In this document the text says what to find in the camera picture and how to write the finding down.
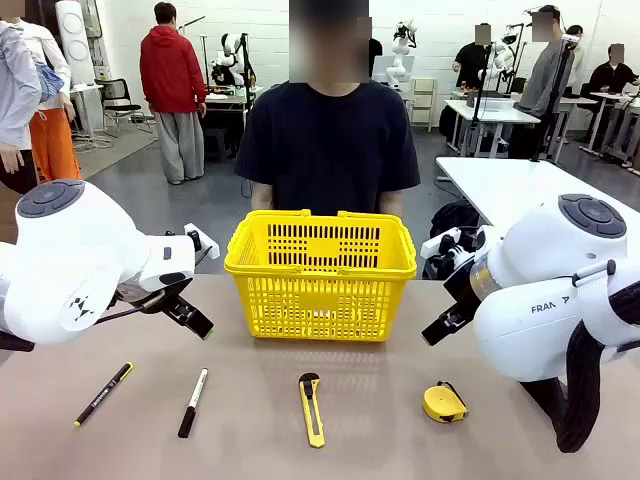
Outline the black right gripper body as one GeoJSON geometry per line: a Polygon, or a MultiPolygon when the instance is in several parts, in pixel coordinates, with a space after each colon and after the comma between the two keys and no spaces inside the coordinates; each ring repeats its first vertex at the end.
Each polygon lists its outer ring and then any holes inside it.
{"type": "Polygon", "coordinates": [[[447,320],[472,320],[486,296],[486,268],[479,263],[464,263],[444,282],[454,300],[445,312],[447,320]]]}

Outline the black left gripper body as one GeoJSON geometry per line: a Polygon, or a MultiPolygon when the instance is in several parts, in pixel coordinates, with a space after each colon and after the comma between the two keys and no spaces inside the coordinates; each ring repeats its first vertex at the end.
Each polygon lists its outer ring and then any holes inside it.
{"type": "Polygon", "coordinates": [[[192,281],[193,278],[185,278],[165,286],[152,299],[149,313],[163,313],[172,320],[189,320],[195,307],[182,298],[181,294],[192,281]]]}

